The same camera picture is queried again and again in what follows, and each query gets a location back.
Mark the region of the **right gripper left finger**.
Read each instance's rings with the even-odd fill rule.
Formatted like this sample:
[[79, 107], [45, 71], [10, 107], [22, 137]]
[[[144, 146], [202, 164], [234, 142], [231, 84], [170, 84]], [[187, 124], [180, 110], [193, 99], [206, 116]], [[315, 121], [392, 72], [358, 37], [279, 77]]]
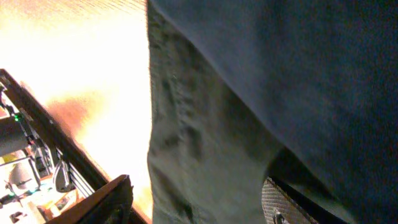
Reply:
[[120, 175], [47, 224], [128, 224], [133, 202], [128, 175]]

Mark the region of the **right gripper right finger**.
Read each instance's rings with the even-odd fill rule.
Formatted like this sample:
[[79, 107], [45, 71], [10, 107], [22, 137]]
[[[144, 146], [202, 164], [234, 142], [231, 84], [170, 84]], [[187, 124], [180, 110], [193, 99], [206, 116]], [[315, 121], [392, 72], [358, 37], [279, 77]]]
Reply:
[[262, 187], [267, 224], [346, 224], [292, 187], [268, 177]]

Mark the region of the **black garment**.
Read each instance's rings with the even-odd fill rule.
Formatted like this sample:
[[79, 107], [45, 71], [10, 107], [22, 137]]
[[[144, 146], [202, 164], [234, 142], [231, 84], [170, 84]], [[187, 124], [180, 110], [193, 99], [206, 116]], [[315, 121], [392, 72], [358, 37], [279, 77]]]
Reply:
[[264, 223], [261, 189], [282, 149], [201, 53], [147, 5], [154, 223]]

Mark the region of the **navy blue shorts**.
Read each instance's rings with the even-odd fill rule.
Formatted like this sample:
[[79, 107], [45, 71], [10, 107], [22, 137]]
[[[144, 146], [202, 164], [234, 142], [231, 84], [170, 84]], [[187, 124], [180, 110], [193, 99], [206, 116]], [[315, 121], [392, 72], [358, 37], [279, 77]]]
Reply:
[[396, 1], [149, 1], [282, 149], [270, 177], [346, 223], [397, 222]]

